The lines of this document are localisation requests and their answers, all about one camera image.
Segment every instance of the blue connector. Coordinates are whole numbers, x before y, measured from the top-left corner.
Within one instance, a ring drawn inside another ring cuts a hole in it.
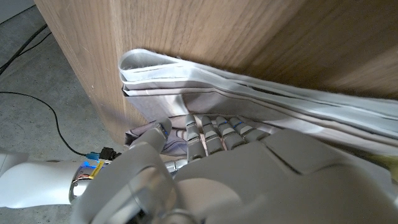
[[[87,159],[98,160],[100,158],[100,154],[97,152],[91,152],[86,155]]]

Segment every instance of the cable connector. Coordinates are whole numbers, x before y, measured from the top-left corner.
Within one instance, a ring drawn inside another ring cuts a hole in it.
[[[112,148],[104,147],[99,154],[99,158],[107,161],[112,161],[120,155],[120,152],[115,152],[115,150],[113,150]]]
[[[87,159],[98,160],[100,158],[100,154],[97,152],[91,152],[86,155]]]

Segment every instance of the white fabric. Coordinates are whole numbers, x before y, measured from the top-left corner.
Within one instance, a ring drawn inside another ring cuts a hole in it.
[[[277,128],[376,154],[398,154],[398,102],[258,80],[143,49],[119,70],[127,99],[153,121],[161,116],[241,115]]]

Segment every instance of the wooden panel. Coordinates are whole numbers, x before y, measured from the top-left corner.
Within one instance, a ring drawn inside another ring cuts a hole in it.
[[[111,137],[146,120],[122,95],[109,1],[36,1]]]
[[[145,48],[257,78],[398,98],[398,3],[35,0],[112,137],[145,123],[117,71]]]

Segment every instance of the concrete floor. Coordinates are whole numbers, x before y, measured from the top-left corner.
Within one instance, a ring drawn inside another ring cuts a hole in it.
[[[36,7],[0,24],[0,65],[44,24]],[[28,47],[49,32],[44,30]],[[53,35],[8,67],[0,76],[0,91],[25,93],[47,102],[57,113],[63,137],[77,151],[98,152],[104,146],[123,149],[104,129]],[[0,94],[0,147],[28,152],[32,161],[84,160],[63,144],[51,111],[26,96]],[[70,205],[0,208],[0,224],[69,223],[71,211]]]

